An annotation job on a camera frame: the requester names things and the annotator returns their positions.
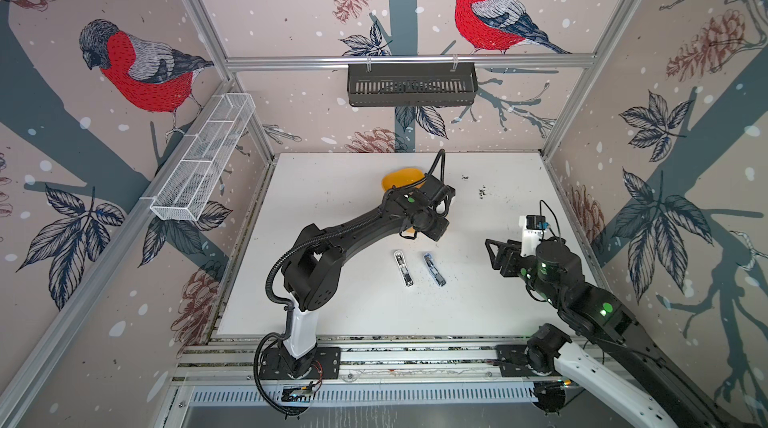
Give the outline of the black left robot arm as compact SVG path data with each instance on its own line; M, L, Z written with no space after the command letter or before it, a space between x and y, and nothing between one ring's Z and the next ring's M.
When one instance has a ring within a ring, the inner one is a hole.
M415 182L387 190L380 204L340 225L306 226L294 245L281 255L265 281L270 302L286 311L286 326L276 335L278 359L291 377L307 374L317 351L316 312L338 290L343 266L358 253L390 236L406 232L439 241L449 226L448 213L456 190L430 173Z

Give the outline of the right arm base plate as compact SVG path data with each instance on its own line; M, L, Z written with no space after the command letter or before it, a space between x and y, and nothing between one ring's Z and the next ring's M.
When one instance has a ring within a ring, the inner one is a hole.
M536 369L527 354L524 344L502 344L494 347L496 358L493 365L498 367L503 378L544 377L548 373Z

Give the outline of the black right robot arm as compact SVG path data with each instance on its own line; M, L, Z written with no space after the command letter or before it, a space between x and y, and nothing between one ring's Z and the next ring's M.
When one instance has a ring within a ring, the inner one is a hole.
M635 427L740 427L742 421L706 395L658 347L633 313L609 291L586 281L580 258L552 237L525 253L524 244L486 240L494 270L519 278L529 294L553 307L572 332L610 356L624 379L552 324L527 341L530 368L576 382Z

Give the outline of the white stapler top part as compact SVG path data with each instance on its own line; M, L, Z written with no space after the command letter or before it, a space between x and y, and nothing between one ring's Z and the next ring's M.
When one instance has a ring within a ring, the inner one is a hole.
M412 276L410 274L408 265L406 263L406 259L405 259L404 253L401 250L396 250L393 253L393 256L394 256L395 262L396 262L396 264L398 266L398 269L399 269L399 271L400 271L400 273L402 275L402 278L403 278L403 281L405 283L405 286L406 287L412 287L414 282L413 282L413 278L412 278Z

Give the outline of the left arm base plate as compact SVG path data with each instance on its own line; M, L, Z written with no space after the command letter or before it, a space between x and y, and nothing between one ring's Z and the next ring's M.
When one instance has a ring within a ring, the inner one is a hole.
M283 346L264 349L255 362L260 380L336 380L341 349L315 347L301 358L293 358Z

